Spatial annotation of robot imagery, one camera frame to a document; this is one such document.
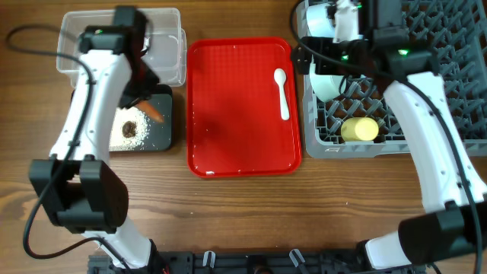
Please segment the white plastic spoon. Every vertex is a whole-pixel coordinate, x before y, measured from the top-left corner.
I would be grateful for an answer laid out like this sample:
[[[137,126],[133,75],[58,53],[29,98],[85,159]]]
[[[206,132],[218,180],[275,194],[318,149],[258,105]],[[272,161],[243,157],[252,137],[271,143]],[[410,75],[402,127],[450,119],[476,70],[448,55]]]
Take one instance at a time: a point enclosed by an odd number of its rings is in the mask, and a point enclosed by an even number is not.
[[[285,82],[286,82],[286,74],[282,68],[277,68],[274,71],[274,80],[275,83],[278,85],[279,88],[279,104],[280,104],[280,114],[283,120],[289,120],[290,113],[288,109],[288,104],[285,96]]]

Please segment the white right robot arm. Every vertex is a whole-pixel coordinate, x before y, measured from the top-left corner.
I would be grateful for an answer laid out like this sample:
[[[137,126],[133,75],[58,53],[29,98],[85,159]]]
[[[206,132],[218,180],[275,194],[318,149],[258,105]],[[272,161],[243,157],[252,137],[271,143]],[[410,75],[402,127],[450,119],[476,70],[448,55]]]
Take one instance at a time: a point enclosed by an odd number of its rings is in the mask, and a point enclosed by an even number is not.
[[[408,144],[424,214],[358,245],[365,272],[425,266],[467,254],[482,270],[486,249],[486,184],[463,145],[444,92],[437,53],[411,41],[399,1],[337,1],[326,13],[333,37],[296,36],[306,52],[301,74],[368,76],[393,112]]]

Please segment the orange carrot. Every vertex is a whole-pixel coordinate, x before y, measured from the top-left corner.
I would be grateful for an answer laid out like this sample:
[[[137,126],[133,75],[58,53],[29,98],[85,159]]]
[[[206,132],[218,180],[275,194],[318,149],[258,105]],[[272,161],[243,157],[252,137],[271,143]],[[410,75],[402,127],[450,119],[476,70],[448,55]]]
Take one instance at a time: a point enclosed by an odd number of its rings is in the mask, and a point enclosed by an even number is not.
[[[164,116],[146,100],[136,104],[135,107],[157,123],[162,123],[164,121]]]

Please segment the yellow plastic cup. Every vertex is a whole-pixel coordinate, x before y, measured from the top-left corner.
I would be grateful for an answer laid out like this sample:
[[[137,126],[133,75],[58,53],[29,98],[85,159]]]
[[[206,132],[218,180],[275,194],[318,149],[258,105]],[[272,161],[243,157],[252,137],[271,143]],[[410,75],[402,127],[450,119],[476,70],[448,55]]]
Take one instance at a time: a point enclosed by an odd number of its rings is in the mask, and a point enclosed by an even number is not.
[[[373,141],[379,133],[377,122],[370,117],[347,119],[341,127],[341,136],[346,142]]]

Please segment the brown food scrap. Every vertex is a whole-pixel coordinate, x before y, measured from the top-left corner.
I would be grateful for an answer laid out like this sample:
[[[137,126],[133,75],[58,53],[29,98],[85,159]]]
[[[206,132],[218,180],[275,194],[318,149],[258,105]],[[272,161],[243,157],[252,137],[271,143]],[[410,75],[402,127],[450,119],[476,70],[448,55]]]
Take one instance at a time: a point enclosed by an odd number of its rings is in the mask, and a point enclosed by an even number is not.
[[[128,121],[126,123],[123,124],[123,127],[122,127],[122,134],[123,134],[123,137],[127,138],[127,139],[130,139],[130,138],[133,138],[137,135],[137,124],[132,122],[132,121]]]

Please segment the mint green bowl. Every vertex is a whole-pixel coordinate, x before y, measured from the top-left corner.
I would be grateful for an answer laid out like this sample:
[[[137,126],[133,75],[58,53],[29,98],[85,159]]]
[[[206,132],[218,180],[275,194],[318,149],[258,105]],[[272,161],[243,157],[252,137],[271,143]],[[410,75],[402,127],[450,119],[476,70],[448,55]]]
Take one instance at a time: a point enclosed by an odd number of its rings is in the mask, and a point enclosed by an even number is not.
[[[326,103],[345,92],[343,75],[317,75],[316,64],[310,64],[310,84],[317,98]]]

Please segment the white rice pile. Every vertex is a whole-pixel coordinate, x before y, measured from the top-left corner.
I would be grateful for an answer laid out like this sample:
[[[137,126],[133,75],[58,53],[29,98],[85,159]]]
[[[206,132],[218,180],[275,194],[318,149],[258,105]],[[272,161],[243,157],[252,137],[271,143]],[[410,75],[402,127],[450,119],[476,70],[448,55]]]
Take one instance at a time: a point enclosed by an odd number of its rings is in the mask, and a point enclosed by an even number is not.
[[[132,121],[137,124],[137,135],[127,139],[123,137],[123,124]],[[137,108],[116,109],[113,127],[110,135],[110,151],[132,151],[144,144],[148,136],[148,118]]]

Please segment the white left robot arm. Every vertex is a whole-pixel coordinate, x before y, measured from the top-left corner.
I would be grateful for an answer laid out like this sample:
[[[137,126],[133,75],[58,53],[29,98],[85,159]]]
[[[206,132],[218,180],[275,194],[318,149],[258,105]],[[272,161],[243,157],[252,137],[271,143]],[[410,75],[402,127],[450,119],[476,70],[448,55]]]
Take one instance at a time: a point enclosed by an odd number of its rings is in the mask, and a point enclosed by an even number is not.
[[[81,72],[65,125],[49,157],[33,161],[29,172],[37,207],[54,225],[98,242],[120,273],[169,270],[129,218],[127,187],[108,164],[116,110],[171,93],[143,60],[147,26],[140,10],[119,6],[111,24],[80,35]]]

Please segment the light blue bowl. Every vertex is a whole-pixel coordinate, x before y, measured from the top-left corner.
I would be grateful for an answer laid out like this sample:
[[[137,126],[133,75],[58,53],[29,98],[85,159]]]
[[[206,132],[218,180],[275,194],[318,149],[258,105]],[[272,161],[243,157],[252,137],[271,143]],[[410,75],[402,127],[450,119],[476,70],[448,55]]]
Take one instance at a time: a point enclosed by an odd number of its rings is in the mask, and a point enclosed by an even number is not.
[[[328,8],[330,8],[328,3],[308,7],[306,17],[310,37],[333,38],[335,36],[335,28],[332,20],[329,19]]]

